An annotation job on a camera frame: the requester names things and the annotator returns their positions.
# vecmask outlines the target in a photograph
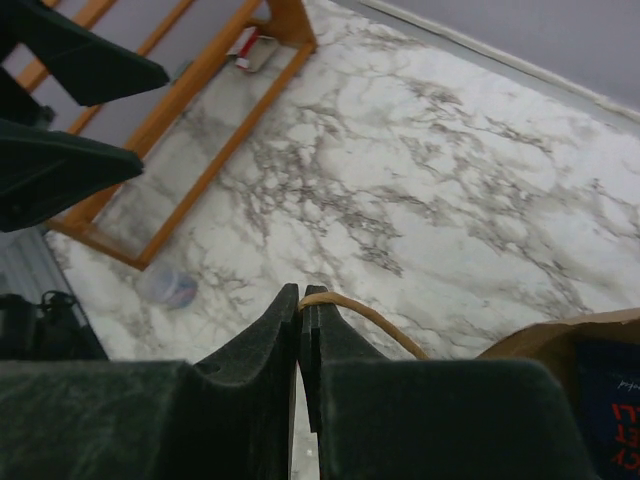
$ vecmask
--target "baseboard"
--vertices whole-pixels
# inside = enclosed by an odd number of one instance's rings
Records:
[[[424,17],[416,15],[408,10],[405,10],[395,5],[391,5],[382,0],[358,0],[360,4],[382,12],[386,15],[390,15],[399,20],[405,21],[419,28],[427,30],[435,35],[446,38],[454,43],[462,45],[474,52],[484,55],[485,57],[496,60],[509,67],[520,70],[532,77],[538,78],[544,82],[550,83],[557,87],[563,88],[569,92],[572,92],[581,97],[585,97],[609,112],[616,113],[627,117],[635,122],[640,123],[640,112],[631,108],[625,107],[611,100],[605,95],[601,95],[593,90],[590,90],[582,85],[579,85],[571,80],[568,80],[560,75],[557,75],[549,70],[538,67],[532,63],[529,63],[521,58],[515,57],[509,53],[503,52],[497,48],[494,48],[485,43],[469,37],[463,33],[460,33],[452,28],[446,27],[438,22],[428,20]]]

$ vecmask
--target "white marble table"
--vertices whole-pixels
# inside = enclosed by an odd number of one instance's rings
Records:
[[[439,358],[532,322],[640,305],[637,138],[327,0],[309,12],[317,54],[161,255],[198,279],[191,307],[146,303],[136,271],[50,234],[112,358],[197,361],[286,282],[352,296]],[[212,108],[221,83],[156,149],[170,173],[151,162],[107,228],[144,235],[156,212],[135,205],[175,201],[171,185],[213,157],[241,102]],[[300,423],[294,478],[317,478],[315,455]]]

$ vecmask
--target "tan strap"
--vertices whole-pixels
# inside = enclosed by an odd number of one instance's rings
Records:
[[[311,295],[307,295],[298,304],[298,309],[302,311],[306,307],[310,307],[312,305],[325,305],[325,304],[334,304],[340,307],[348,308],[349,310],[353,310],[354,312],[359,313],[367,320],[375,323],[378,327],[380,327],[387,335],[393,338],[396,342],[398,342],[407,352],[412,354],[418,360],[428,360],[429,357],[427,354],[408,336],[400,331],[398,327],[393,325],[389,320],[384,318],[378,312],[376,312],[373,308],[369,308],[366,305],[357,302],[351,298],[345,297],[344,295],[340,295],[335,292],[323,292],[323,293],[313,293]]]

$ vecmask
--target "clear plastic cup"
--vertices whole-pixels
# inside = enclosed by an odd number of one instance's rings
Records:
[[[136,286],[142,297],[170,308],[188,306],[198,291],[198,283],[191,276],[166,262],[149,265]]]

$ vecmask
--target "paper bag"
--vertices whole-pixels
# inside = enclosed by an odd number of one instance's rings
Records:
[[[640,344],[640,308],[531,325],[499,341],[479,358],[538,360],[560,381],[575,405],[578,380],[574,345],[584,337]]]

